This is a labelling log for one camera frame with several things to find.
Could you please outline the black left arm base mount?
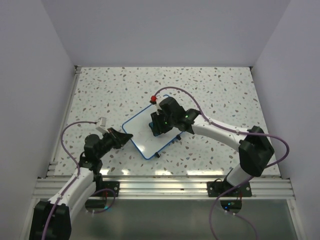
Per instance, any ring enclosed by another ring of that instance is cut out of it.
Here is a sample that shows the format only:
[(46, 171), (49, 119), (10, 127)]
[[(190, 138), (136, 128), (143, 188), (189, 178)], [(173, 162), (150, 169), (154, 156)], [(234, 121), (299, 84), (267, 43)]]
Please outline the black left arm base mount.
[(95, 196), (100, 197), (118, 197), (120, 191), (120, 182), (116, 180), (103, 180), (101, 175), (95, 178), (96, 190)]

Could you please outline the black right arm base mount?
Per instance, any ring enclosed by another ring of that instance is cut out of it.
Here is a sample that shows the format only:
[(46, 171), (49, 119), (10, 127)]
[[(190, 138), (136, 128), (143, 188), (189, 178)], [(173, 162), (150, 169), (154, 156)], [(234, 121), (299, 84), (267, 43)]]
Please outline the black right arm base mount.
[(224, 197), (252, 197), (251, 185), (249, 182), (234, 188), (231, 184), (229, 184), (225, 180), (221, 180), (220, 178), (214, 181), (208, 181), (206, 183), (207, 195), (209, 197), (218, 197), (222, 193), (226, 192)]

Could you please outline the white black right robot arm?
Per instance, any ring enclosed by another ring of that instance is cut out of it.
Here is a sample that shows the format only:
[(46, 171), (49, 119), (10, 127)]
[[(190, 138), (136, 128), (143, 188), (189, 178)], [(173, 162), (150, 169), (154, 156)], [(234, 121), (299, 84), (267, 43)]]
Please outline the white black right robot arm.
[(216, 140), (238, 152), (239, 164), (223, 180), (222, 189), (227, 196), (235, 196), (244, 181), (260, 177), (274, 155), (274, 148), (258, 126), (245, 129), (214, 122), (199, 110), (185, 110), (171, 96), (152, 96), (150, 103), (156, 107), (156, 111), (150, 115), (149, 124), (155, 137), (176, 128), (180, 132)]

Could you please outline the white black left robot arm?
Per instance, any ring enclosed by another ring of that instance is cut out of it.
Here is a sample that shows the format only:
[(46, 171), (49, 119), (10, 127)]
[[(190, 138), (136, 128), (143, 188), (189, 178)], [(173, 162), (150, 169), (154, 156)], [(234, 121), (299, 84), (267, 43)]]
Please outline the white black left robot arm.
[(72, 222), (87, 199), (106, 191), (100, 173), (102, 157), (112, 149), (121, 149), (132, 137), (133, 134), (121, 133), (112, 127), (103, 131), (102, 137), (88, 135), (72, 177), (49, 200), (35, 205), (29, 239), (68, 240)]

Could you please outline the blue foam whiteboard eraser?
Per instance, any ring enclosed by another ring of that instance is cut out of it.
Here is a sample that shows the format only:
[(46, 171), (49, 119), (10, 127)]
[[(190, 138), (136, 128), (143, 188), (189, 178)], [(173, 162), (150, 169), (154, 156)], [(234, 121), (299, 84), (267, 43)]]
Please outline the blue foam whiteboard eraser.
[(161, 123), (150, 122), (148, 125), (154, 137), (157, 137), (163, 134), (163, 125)]

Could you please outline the blue framed whiteboard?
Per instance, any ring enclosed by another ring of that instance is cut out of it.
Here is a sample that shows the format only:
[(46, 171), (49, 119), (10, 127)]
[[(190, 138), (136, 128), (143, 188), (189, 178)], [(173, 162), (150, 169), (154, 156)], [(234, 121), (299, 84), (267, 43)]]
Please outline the blue framed whiteboard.
[(149, 123), (152, 122), (151, 114), (155, 111), (156, 107), (149, 104), (121, 126), (125, 133), (133, 135), (131, 142), (146, 160), (156, 157), (156, 152), (160, 155), (165, 147), (177, 140), (177, 135), (182, 134), (177, 128), (173, 128), (167, 133), (153, 136)]

